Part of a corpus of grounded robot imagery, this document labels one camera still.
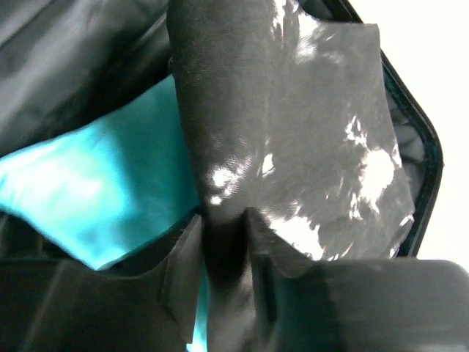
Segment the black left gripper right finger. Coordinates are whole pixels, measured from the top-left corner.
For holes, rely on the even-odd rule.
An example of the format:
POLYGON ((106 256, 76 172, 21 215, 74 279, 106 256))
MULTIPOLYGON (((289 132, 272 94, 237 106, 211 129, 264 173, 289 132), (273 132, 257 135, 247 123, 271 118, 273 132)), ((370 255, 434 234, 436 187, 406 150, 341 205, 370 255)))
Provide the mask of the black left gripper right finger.
POLYGON ((466 351, 468 273, 444 260, 313 261, 248 209, 258 351, 466 351))

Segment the black white patterned cloth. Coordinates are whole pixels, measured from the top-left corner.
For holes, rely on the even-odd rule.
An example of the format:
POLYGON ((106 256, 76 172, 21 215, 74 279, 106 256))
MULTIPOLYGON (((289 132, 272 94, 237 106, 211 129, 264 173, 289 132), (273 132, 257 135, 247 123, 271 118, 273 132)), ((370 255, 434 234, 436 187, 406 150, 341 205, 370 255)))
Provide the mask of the black white patterned cloth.
POLYGON ((204 213, 208 351, 296 338, 307 294, 274 291, 320 260, 391 258, 414 204, 385 96, 377 25, 298 1, 171 1, 182 128, 204 213))

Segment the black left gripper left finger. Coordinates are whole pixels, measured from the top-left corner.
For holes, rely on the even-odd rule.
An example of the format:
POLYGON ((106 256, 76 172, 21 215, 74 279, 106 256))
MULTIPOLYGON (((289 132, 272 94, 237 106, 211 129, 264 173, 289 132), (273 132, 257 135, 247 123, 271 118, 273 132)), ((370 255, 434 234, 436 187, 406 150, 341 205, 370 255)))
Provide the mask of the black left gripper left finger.
POLYGON ((202 218, 159 238, 124 271, 74 260, 1 262, 3 351, 184 351, 202 274, 202 218))

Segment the turquoise shorts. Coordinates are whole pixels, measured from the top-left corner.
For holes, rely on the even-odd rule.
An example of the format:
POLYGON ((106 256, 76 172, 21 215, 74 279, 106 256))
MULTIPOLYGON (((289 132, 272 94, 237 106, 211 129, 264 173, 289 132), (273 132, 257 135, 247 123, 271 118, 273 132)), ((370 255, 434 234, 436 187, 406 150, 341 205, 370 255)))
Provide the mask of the turquoise shorts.
POLYGON ((93 271, 124 271, 198 205, 172 77, 1 160, 1 209, 93 271))

